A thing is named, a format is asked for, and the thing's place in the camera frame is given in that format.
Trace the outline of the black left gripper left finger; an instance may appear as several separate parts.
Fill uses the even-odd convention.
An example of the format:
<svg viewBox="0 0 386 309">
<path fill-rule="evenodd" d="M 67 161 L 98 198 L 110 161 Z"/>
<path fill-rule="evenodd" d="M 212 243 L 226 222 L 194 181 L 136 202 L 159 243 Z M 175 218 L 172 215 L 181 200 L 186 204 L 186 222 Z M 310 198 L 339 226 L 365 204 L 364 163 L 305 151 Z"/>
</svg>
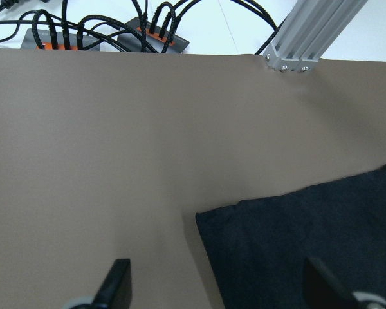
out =
<svg viewBox="0 0 386 309">
<path fill-rule="evenodd" d="M 92 308 L 130 308 L 131 260 L 116 259 L 98 289 Z"/>
</svg>

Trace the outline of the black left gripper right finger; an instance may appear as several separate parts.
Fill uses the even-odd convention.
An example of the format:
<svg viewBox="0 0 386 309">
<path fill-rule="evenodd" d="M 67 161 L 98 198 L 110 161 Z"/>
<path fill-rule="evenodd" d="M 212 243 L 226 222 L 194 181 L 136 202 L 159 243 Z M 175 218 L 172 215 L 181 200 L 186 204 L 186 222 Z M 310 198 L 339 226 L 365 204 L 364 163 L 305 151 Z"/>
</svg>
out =
<svg viewBox="0 0 386 309">
<path fill-rule="evenodd" d="M 361 308 L 352 291 L 317 257 L 304 261 L 302 293 L 308 308 Z"/>
</svg>

